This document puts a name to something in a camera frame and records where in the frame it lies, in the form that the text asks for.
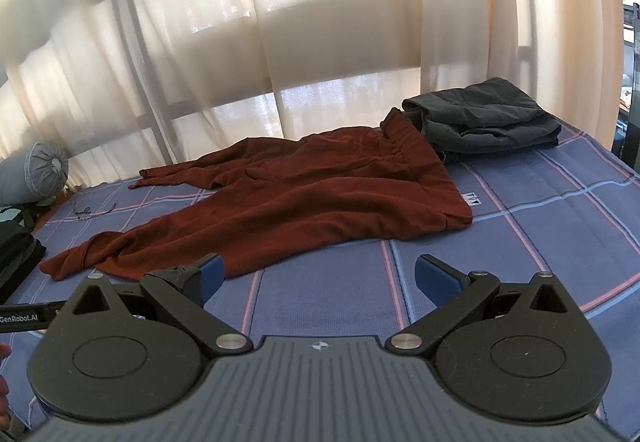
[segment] white sheer curtain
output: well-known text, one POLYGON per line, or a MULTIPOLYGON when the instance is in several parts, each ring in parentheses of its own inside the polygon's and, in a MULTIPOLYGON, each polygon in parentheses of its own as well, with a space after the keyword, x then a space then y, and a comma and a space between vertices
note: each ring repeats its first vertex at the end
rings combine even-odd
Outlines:
POLYGON ((609 145, 620 0, 0 0, 0 155, 52 138, 92 185, 493 75, 609 145))

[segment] curtain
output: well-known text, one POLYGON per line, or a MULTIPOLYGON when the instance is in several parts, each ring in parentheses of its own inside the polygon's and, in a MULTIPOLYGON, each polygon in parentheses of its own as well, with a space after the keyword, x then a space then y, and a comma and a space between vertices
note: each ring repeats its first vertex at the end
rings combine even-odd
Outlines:
POLYGON ((620 0, 0 0, 0 156, 53 139, 76 185, 249 136, 378 125, 494 75, 612 141, 620 0))

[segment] bed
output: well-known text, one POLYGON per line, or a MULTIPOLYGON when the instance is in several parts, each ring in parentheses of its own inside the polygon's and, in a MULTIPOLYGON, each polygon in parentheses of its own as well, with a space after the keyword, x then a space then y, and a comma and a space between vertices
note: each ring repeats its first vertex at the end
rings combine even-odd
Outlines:
MULTIPOLYGON (((414 281, 422 253, 510 282, 551 270, 612 359, 611 382, 597 415, 634 437, 640 430, 640 177, 568 125, 554 149, 485 157, 448 169, 472 207, 468 229, 410 242, 356 241, 297 255, 225 281, 206 310, 254 342, 267 334, 375 334, 384 340, 433 309, 414 281)), ((86 189, 61 206, 36 233, 47 256, 98 231, 124 231, 210 194, 190 186, 129 190, 129 182, 86 189), (87 207, 90 214, 74 214, 74 208, 87 207)), ((65 299, 87 273, 54 282, 35 270, 9 302, 65 299)), ((0 366, 10 407, 31 427, 45 418, 26 378, 38 339, 36 332, 0 336, 13 348, 0 366)))

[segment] silver bolt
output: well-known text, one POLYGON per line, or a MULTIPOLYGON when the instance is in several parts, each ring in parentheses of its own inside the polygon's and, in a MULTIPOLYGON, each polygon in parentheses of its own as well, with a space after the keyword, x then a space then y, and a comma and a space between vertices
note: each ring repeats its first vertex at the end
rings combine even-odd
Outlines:
POLYGON ((223 350, 237 350, 246 344, 246 337, 240 334, 222 334, 216 339, 216 344, 223 350))
POLYGON ((396 334, 391 338, 391 345, 398 350, 414 350, 421 344, 422 339, 415 334, 396 334))

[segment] black and white tag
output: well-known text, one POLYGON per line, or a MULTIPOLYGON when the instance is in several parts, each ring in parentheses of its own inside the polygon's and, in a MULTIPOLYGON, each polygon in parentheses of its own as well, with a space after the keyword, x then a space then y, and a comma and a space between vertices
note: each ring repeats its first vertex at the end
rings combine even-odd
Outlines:
POLYGON ((467 193, 466 195, 462 195, 462 197, 468 205, 480 205, 481 203, 475 193, 467 193))

